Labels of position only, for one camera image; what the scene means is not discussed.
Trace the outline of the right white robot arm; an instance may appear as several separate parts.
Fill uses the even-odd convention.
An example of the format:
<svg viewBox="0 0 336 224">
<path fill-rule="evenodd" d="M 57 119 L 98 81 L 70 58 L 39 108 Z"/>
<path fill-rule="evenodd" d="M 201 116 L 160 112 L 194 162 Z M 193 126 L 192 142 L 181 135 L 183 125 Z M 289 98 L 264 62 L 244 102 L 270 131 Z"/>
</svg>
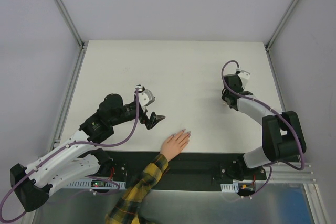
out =
<svg viewBox="0 0 336 224">
<path fill-rule="evenodd" d="M 288 158 L 302 156 L 307 150 L 298 115 L 294 111 L 278 112 L 245 90 L 247 72 L 223 76 L 222 100 L 237 112 L 257 122 L 262 129 L 261 146 L 244 154 L 225 168 L 226 175 L 235 180 L 250 178 L 258 168 Z"/>
</svg>

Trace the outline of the yellow plaid sleeve forearm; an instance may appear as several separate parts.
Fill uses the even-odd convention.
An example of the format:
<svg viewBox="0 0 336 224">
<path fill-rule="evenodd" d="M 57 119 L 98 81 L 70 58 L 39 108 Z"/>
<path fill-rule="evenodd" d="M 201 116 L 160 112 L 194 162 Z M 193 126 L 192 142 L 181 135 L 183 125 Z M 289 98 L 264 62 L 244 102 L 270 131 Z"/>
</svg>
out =
<svg viewBox="0 0 336 224">
<path fill-rule="evenodd" d="M 158 154 L 137 177 L 105 216 L 105 223 L 152 223 L 139 214 L 141 204 L 150 190 L 160 181 L 169 162 Z"/>
</svg>

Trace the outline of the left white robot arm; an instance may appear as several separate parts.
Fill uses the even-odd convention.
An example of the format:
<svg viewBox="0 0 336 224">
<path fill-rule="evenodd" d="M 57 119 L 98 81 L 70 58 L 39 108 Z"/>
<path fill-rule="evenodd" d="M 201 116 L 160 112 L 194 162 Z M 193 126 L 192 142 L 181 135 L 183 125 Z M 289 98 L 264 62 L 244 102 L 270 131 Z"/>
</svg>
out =
<svg viewBox="0 0 336 224">
<path fill-rule="evenodd" d="M 11 187 L 26 212 L 32 212 L 51 195 L 80 178 L 98 174 L 106 176 L 114 167 L 103 150 L 103 142 L 114 134 L 114 126 L 134 121 L 150 130 L 165 117 L 151 113 L 147 107 L 155 101 L 152 92 L 136 88 L 134 101 L 124 104 L 118 94 L 109 94 L 96 112 L 87 118 L 63 144 L 37 161 L 10 169 Z"/>
</svg>

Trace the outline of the person's hand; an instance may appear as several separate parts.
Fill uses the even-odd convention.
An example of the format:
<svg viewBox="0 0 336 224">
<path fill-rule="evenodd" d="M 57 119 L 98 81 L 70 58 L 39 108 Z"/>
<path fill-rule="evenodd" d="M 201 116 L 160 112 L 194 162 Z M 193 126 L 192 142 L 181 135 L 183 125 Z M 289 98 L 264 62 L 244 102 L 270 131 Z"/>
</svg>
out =
<svg viewBox="0 0 336 224">
<path fill-rule="evenodd" d="M 191 132 L 187 132 L 186 129 L 174 133 L 163 142 L 160 154 L 162 154 L 168 162 L 171 161 L 186 148 L 190 141 L 190 137 Z"/>
</svg>

